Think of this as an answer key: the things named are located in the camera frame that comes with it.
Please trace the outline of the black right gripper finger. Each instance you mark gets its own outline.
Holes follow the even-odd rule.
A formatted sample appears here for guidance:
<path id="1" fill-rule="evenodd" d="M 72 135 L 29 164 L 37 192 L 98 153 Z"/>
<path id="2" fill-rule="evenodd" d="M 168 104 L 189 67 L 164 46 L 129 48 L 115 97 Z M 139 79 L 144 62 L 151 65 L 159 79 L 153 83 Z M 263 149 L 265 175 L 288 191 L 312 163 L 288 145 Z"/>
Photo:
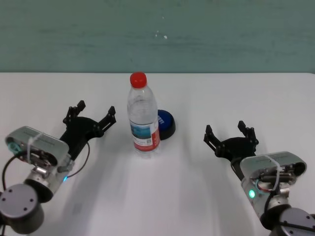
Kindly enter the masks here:
<path id="1" fill-rule="evenodd" d="M 224 156 L 225 144 L 214 134 L 210 125 L 206 125 L 204 142 L 214 151 L 215 156 Z"/>
<path id="2" fill-rule="evenodd" d="M 256 150 L 256 146 L 259 144 L 258 139 L 255 135 L 255 130 L 253 127 L 246 127 L 245 123 L 240 120 L 238 123 L 238 129 L 241 133 L 248 139 L 250 145 L 252 146 L 253 150 Z"/>

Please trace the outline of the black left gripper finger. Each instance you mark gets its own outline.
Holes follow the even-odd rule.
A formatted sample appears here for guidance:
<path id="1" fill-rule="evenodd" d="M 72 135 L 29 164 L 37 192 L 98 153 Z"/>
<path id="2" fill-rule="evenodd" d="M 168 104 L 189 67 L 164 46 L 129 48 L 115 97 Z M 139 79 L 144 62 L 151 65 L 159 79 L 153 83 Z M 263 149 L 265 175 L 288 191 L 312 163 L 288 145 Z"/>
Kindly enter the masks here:
<path id="1" fill-rule="evenodd" d="M 116 110 L 114 106 L 111 106 L 108 110 L 107 115 L 98 122 L 94 127 L 94 133 L 96 137 L 102 137 L 104 133 L 116 123 L 115 118 Z"/>
<path id="2" fill-rule="evenodd" d="M 86 104 L 84 100 L 80 100 L 77 106 L 70 106 L 68 108 L 67 114 L 63 119 L 64 124 L 69 124 L 74 118 L 78 117 L 78 115 L 85 109 Z"/>

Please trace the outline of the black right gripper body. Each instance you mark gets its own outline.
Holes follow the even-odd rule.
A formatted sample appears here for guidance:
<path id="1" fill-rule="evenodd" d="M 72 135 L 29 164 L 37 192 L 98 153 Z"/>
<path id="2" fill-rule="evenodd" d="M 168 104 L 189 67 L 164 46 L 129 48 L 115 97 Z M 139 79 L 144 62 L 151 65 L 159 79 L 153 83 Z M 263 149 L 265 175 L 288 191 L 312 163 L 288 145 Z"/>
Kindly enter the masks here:
<path id="1" fill-rule="evenodd" d="M 225 152 L 221 158 L 230 161 L 230 166 L 235 175 L 238 179 L 243 179 L 244 174 L 240 168 L 240 163 L 247 157 L 255 156 L 256 150 L 252 149 L 247 138 L 235 137 L 227 139 L 222 143 L 225 144 Z"/>

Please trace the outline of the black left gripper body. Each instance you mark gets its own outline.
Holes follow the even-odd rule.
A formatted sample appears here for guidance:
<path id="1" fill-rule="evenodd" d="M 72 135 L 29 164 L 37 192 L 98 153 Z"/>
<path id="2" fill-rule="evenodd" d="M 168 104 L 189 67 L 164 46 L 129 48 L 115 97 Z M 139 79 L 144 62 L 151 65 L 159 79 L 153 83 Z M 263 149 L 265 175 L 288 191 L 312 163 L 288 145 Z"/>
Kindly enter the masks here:
<path id="1" fill-rule="evenodd" d="M 63 122 L 66 125 L 66 130 L 60 140 L 68 145 L 68 154 L 72 161 L 76 160 L 90 139 L 103 136 L 103 129 L 100 124 L 90 118 L 64 118 Z"/>

